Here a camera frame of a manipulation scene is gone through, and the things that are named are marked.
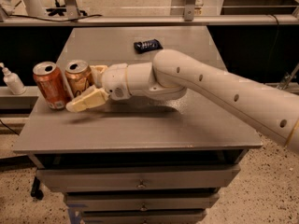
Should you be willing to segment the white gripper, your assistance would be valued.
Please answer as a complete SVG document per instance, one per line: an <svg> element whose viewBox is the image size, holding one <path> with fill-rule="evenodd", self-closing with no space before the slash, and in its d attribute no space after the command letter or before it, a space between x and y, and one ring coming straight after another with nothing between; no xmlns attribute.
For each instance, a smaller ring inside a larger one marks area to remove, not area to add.
<svg viewBox="0 0 299 224"><path fill-rule="evenodd" d="M77 113L86 109L104 105L109 96L112 100L127 100L131 93L127 84L127 63L91 65L94 85L66 104L69 112Z"/></svg>

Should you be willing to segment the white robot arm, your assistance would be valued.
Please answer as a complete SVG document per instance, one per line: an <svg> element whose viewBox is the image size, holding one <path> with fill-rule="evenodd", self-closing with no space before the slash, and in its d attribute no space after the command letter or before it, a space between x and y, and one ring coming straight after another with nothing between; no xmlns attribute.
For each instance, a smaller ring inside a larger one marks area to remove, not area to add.
<svg viewBox="0 0 299 224"><path fill-rule="evenodd" d="M97 65L96 84L66 105L70 112L104 105L107 100L146 96L175 100L187 90L213 103L282 145L299 152L299 96L220 70L172 49L149 63Z"/></svg>

